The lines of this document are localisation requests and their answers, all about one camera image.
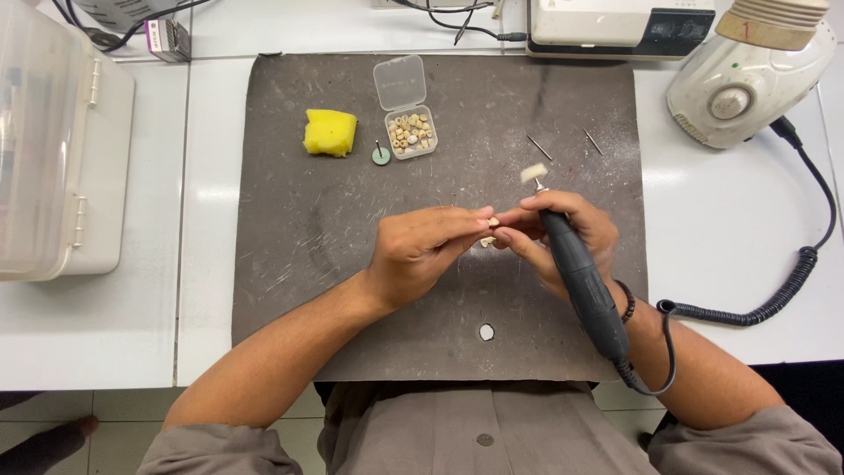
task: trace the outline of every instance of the green polishing disc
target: green polishing disc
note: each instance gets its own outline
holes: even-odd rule
[[[390,161],[390,150],[381,147],[372,151],[372,161],[378,165],[384,166]]]

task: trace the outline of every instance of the box latch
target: box latch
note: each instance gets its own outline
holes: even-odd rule
[[[76,227],[73,229],[73,247],[82,246],[82,232],[84,231],[85,211],[88,209],[88,199],[75,195],[77,200]]]
[[[100,71],[102,70],[102,62],[94,58],[93,80],[91,81],[91,96],[88,99],[88,107],[92,109],[97,105],[97,100],[100,99]]]

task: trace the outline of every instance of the gray work mat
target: gray work mat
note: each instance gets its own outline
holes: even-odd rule
[[[434,153],[385,167],[372,68],[389,56],[260,56],[246,98],[232,343],[364,269],[383,216],[435,205],[506,210],[550,170],[549,188],[583,194],[621,232],[615,277],[647,295],[641,163],[627,63],[423,56]],[[345,159],[302,146],[306,108],[357,116]],[[582,127],[598,142],[600,156]],[[525,134],[554,158],[548,161]],[[495,339],[481,341],[483,323]],[[509,250],[475,244],[416,303],[367,328],[317,380],[617,379],[568,303]]]

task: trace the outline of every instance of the white table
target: white table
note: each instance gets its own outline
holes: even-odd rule
[[[487,12],[473,25],[524,31],[524,1],[507,0],[501,22]],[[177,17],[192,30],[190,66],[160,63],[133,39],[121,52],[138,85],[122,261],[106,276],[0,284],[0,390],[188,385],[228,351],[246,87],[259,52],[522,53],[473,32],[454,48],[454,34],[425,14],[369,6],[215,0]],[[844,34],[837,8],[830,20]],[[39,9],[60,18],[49,2]],[[341,35],[347,25],[354,34]],[[833,89],[844,84],[842,57],[788,113],[831,186],[835,166],[844,170],[844,137],[832,133],[844,130],[844,87]],[[825,202],[769,131],[726,151],[685,135],[664,99],[679,67],[634,63],[649,298],[746,311],[823,233]],[[769,322],[691,325],[746,363],[844,358],[841,269],[839,227],[806,287]]]

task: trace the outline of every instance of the gray shirt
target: gray shirt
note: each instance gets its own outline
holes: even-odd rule
[[[841,455],[786,406],[711,431],[683,424],[648,455],[582,383],[340,383],[318,449],[329,474],[841,474]],[[161,432],[138,473],[301,474],[274,430],[193,425]]]

